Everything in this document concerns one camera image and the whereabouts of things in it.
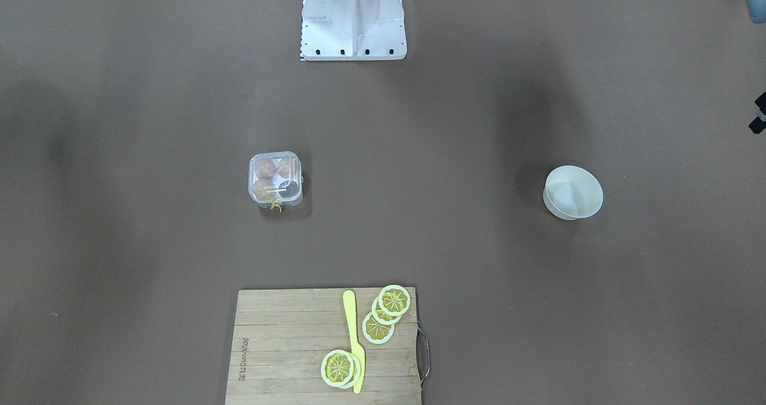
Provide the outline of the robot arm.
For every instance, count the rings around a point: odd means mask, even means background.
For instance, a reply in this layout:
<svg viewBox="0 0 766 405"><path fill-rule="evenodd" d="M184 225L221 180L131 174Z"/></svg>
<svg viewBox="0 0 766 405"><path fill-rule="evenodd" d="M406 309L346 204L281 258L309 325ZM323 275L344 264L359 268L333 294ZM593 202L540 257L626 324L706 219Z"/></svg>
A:
<svg viewBox="0 0 766 405"><path fill-rule="evenodd" d="M747 12L749 12L752 23L765 23L765 0L745 0ZM765 92L754 100L758 108L758 115L749 124L751 132L758 135L765 130Z"/></svg>

